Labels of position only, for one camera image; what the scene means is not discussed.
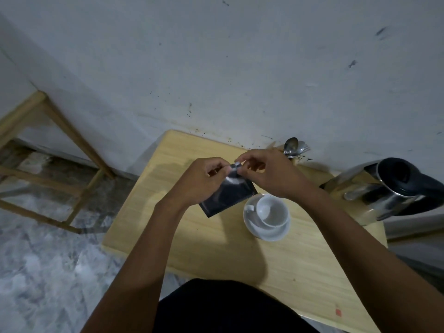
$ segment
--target black packet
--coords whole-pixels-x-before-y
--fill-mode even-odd
[[[250,180],[237,173],[240,167],[242,167],[240,162],[232,164],[230,174],[219,189],[207,200],[199,203],[208,218],[258,193]]]

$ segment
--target white saucer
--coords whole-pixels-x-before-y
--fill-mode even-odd
[[[244,207],[244,222],[247,226],[248,230],[257,238],[263,239],[264,241],[268,242],[274,242],[281,240],[285,237],[285,235],[290,230],[290,222],[287,222],[281,227],[273,228],[273,229],[262,229],[255,225],[250,218],[248,217],[248,214],[250,213],[249,210],[247,210],[246,206]]]

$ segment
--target person's left arm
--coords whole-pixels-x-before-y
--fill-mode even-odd
[[[156,204],[146,228],[81,333],[151,332],[179,221],[188,207],[209,198],[229,173],[230,164],[220,157],[197,159],[190,165]]]

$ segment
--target wooden stool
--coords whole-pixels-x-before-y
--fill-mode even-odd
[[[78,197],[76,204],[72,208],[72,212],[63,222],[59,222],[53,218],[49,218],[34,211],[16,206],[15,204],[3,201],[1,199],[0,208],[25,217],[33,218],[39,222],[55,225],[59,228],[80,234],[82,233],[82,229],[75,228],[70,224],[74,220],[77,213],[81,210],[82,206],[86,202],[86,199],[103,175],[105,174],[110,179],[114,179],[115,174],[91,147],[91,145],[89,145],[86,140],[83,139],[81,134],[74,128],[74,126],[71,125],[62,115],[57,107],[54,106],[47,95],[41,91],[34,92],[23,103],[0,120],[0,148],[19,134],[19,132],[25,128],[28,123],[32,122],[39,111],[44,112],[48,117],[50,117],[51,120],[56,123],[58,127],[60,127],[62,131],[67,134],[69,138],[73,140],[74,143],[97,165],[99,170],[85,188],[80,188],[51,179],[42,178],[38,175],[24,172],[22,170],[0,166],[0,175],[14,176],[21,180],[29,181],[37,185],[52,188]]]

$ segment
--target tabletop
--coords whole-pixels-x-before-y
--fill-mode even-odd
[[[220,156],[234,162],[243,152],[194,135],[166,132],[106,233],[104,249],[128,255],[155,204],[197,157]],[[332,177],[299,168],[316,184]],[[296,203],[285,202],[292,218],[290,231],[276,242],[257,239],[247,230],[242,218],[245,201],[212,218],[199,206],[190,207],[175,233],[167,271],[191,278],[242,281],[302,316],[351,333],[378,332],[313,220]],[[387,246],[382,222],[365,228]]]

